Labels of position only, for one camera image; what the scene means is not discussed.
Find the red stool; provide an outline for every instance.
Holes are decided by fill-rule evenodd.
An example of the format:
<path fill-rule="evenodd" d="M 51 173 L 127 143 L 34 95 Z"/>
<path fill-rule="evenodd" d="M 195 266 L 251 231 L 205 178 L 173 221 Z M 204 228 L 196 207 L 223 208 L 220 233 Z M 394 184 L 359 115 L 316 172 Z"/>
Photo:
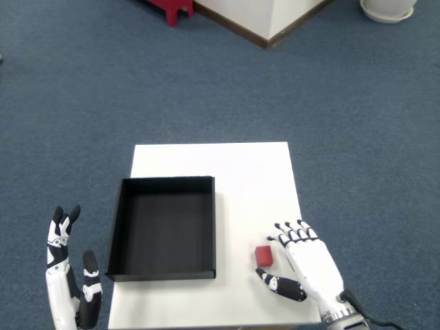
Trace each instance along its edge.
<path fill-rule="evenodd" d="M 188 8 L 188 17 L 193 17 L 193 0 L 147 0 L 166 12 L 166 21 L 170 26 L 177 24 L 177 12 L 183 7 Z"/>

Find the blue carpet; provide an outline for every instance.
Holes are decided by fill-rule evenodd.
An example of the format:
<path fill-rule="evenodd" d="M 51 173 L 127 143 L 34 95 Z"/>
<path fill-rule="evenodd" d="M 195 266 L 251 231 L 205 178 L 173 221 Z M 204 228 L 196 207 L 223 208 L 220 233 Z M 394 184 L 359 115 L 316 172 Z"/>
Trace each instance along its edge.
<path fill-rule="evenodd" d="M 339 0 L 266 52 L 198 14 L 169 28 L 135 0 L 1 1 L 1 328 L 52 328 L 56 205 L 82 205 L 77 275 L 87 248 L 104 268 L 135 144 L 287 140 L 303 218 L 365 310 L 438 329 L 439 11 L 419 1 L 381 25 Z"/>

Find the brown baseboard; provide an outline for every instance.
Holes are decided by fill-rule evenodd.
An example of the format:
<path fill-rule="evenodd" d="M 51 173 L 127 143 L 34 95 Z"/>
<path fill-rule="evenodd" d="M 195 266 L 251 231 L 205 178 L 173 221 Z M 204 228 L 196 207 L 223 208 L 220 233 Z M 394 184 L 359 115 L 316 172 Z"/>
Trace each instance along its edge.
<path fill-rule="evenodd" d="M 294 21 L 292 24 L 287 26 L 284 30 L 275 34 L 272 38 L 266 39 L 258 34 L 253 33 L 252 31 L 246 29 L 245 27 L 227 19 L 226 17 L 218 14 L 217 12 L 201 5 L 200 3 L 194 2 L 194 10 L 201 15 L 213 20 L 214 22 L 222 25 L 223 27 L 233 31 L 234 33 L 246 38 L 251 43 L 268 50 L 277 45 L 279 45 L 289 34 L 298 29 L 302 24 L 308 22 L 313 16 L 315 16 L 319 11 L 321 11 L 324 7 L 328 6 L 334 0 L 324 0 L 319 3 L 316 7 L 310 9 L 308 12 L 303 14 L 299 19 Z"/>

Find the white wall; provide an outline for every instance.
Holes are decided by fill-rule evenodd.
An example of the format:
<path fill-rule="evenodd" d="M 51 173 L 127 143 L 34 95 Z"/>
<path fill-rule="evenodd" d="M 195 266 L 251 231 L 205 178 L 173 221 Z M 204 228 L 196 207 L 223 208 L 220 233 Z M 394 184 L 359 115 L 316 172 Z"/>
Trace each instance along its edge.
<path fill-rule="evenodd" d="M 196 0 L 265 39 L 269 38 L 271 30 L 274 1 L 276 0 Z"/>
<path fill-rule="evenodd" d="M 324 0 L 195 0 L 265 39 Z"/>
<path fill-rule="evenodd" d="M 272 38 L 323 0 L 274 0 L 269 37 Z"/>

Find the black tray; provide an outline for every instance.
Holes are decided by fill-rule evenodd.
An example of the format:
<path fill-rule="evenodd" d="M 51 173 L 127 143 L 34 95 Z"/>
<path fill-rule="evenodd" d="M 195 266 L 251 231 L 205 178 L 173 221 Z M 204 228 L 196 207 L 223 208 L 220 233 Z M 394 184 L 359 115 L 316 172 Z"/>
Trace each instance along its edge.
<path fill-rule="evenodd" d="M 114 281 L 215 278 L 214 177 L 123 179 L 105 274 Z"/>

